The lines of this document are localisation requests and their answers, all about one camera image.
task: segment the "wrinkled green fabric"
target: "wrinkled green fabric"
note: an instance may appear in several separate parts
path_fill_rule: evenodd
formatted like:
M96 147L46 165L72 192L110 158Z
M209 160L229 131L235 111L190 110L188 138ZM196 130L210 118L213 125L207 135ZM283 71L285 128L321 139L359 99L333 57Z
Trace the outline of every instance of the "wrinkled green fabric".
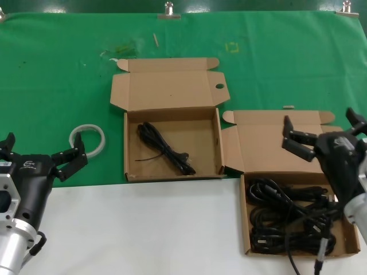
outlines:
M157 36L156 46L153 33ZM228 109L331 110L348 127L348 106L367 115L367 41L358 19L333 12L16 14L0 24L0 139L14 151L69 148L80 124L97 124L104 151L56 187L115 184L123 177L123 111L110 104L110 58L218 57ZM87 151L98 134L83 134Z

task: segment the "white tape roll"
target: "white tape roll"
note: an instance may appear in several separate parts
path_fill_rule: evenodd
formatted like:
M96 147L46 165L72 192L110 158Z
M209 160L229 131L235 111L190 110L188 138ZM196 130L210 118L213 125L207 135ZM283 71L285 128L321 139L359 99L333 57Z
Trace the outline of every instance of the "white tape roll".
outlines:
M98 127L97 125L94 125L94 124L84 124L84 125L76 127L71 132L71 134L69 136L70 146L71 146L71 148L74 148L74 137L75 137L76 133L83 132L83 131L89 131L89 130L97 131L101 136L101 142L99 143L98 147L94 151L86 153L88 159L90 159L90 158L98 155L99 153L101 153L104 146L105 146L105 144L106 144L106 139L104 137L104 133L103 133L102 129L100 127Z

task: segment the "yellow mark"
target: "yellow mark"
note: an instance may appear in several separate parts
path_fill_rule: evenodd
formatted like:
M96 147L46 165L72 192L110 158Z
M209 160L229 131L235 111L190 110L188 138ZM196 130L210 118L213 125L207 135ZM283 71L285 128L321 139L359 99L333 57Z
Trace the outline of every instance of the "yellow mark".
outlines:
M225 50L227 52L230 52L230 53L238 53L240 51L239 44L234 43L234 42L226 43L225 44Z

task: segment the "robotic arm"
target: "robotic arm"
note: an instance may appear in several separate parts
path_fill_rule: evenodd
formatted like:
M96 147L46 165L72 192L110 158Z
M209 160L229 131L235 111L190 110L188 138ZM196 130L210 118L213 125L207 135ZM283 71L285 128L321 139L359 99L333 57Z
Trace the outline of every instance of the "robotic arm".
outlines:
M286 116L282 147L309 162L318 159L348 221L357 225L367 243L367 144L356 138L360 133L367 134L367 121L351 108L346 117L351 129L317 136L294 131Z
M14 143L13 133L0 142L0 275L17 275L46 242L38 228L54 179L63 182L88 164L80 133L74 148L52 156L16 154Z

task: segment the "small debris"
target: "small debris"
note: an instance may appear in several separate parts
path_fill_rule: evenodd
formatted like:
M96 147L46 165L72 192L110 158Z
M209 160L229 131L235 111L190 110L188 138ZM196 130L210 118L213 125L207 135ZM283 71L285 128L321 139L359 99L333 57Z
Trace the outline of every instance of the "small debris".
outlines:
M154 37L155 44L157 45L157 48L159 48L159 43L158 43L157 37L155 36L155 33L153 33L153 37Z

